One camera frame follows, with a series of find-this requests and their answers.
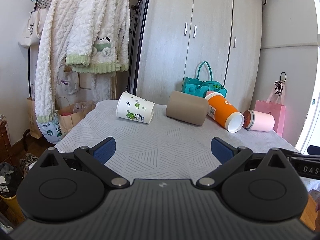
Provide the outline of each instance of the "orange tumbler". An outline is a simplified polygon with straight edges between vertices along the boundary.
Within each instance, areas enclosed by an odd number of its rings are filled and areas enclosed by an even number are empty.
[[[208,94],[209,107],[207,114],[228,132],[238,132],[244,124],[244,116],[226,100],[221,93]]]

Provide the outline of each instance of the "white door frame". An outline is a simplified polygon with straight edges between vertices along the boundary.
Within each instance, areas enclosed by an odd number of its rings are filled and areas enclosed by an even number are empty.
[[[320,0],[314,0],[316,6],[318,33],[320,33]],[[318,45],[320,41],[320,34],[318,34]],[[306,121],[303,125],[302,132],[296,144],[296,149],[300,152],[305,152],[311,135],[315,128],[316,122],[319,119],[320,113],[320,49],[318,47],[318,62],[316,70],[315,87],[312,94],[312,99],[309,107],[309,111],[306,117]]]

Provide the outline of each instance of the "pink gift bag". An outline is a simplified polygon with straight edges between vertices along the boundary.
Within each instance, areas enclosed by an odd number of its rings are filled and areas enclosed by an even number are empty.
[[[276,101],[271,102],[271,98],[274,95],[274,91],[272,91],[267,101],[256,101],[254,110],[266,114],[271,114],[275,119],[275,126],[273,127],[273,130],[282,137],[285,116],[285,106],[283,105],[285,85],[283,82],[281,82],[281,89],[282,93],[279,104],[278,99],[280,98],[280,94],[277,96]]]

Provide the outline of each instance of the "trash bag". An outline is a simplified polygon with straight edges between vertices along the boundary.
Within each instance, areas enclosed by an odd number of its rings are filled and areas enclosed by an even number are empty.
[[[5,198],[14,197],[22,182],[22,174],[10,163],[0,163],[0,195]]]

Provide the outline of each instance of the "yellow bin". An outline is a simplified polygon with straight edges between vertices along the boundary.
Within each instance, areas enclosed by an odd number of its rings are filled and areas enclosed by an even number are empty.
[[[0,195],[0,197],[4,200],[4,202],[8,205],[9,208],[18,216],[24,219],[24,216],[21,212],[20,206],[17,201],[17,195],[10,197],[10,198],[5,198]]]

